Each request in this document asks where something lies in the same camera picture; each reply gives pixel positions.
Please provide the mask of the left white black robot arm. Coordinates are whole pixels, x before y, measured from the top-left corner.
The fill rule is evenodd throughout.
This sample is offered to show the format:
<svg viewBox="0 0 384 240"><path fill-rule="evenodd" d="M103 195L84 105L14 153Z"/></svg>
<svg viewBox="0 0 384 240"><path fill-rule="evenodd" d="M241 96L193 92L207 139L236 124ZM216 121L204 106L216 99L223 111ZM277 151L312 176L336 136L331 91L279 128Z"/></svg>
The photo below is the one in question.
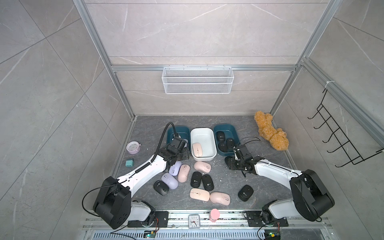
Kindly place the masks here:
<svg viewBox="0 0 384 240"><path fill-rule="evenodd" d="M159 149L151 159L132 172L117 179L108 177L96 197L93 210L113 230L126 221L138 221L151 226L155 219L155 208L145 201L132 201L133 195L150 179L163 172L176 162L188 159L187 141L175 137L165 147Z"/></svg>

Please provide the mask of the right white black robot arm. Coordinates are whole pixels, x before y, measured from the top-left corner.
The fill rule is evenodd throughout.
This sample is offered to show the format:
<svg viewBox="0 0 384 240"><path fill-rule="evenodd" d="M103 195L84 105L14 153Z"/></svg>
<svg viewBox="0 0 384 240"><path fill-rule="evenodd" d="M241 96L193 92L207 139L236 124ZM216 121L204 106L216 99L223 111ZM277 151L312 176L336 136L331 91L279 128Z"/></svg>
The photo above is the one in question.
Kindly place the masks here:
<svg viewBox="0 0 384 240"><path fill-rule="evenodd" d="M331 193L313 170L292 170L263 157L253 157L245 145L234 148L234 155L225 157L225 163L229 170L241 171L243 176L265 177L291 191L290 199L271 201L263 206L261 218L266 225L296 217L316 222L335 205Z"/></svg>

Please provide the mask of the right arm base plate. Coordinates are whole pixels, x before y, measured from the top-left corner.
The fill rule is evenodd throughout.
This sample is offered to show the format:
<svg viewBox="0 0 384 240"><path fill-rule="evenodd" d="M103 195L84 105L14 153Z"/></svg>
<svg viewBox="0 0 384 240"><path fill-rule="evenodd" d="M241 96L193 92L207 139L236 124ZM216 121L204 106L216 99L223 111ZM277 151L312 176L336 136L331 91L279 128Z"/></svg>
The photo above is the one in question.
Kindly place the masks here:
<svg viewBox="0 0 384 240"><path fill-rule="evenodd" d="M248 221L249 227L288 227L287 218L275 219L265 211L244 211L244 218Z"/></svg>

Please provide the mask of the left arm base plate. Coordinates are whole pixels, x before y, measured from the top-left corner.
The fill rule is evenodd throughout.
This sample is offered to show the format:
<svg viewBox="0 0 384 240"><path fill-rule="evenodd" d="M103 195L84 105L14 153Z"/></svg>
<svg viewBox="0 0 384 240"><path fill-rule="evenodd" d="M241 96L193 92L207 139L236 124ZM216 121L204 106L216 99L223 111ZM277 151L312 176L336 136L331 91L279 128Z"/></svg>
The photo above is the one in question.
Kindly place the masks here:
<svg viewBox="0 0 384 240"><path fill-rule="evenodd" d="M156 211L156 212L151 212L144 221L129 221L128 228L139 228L139 227L165 228L168 226L168 221L169 221L168 211Z"/></svg>

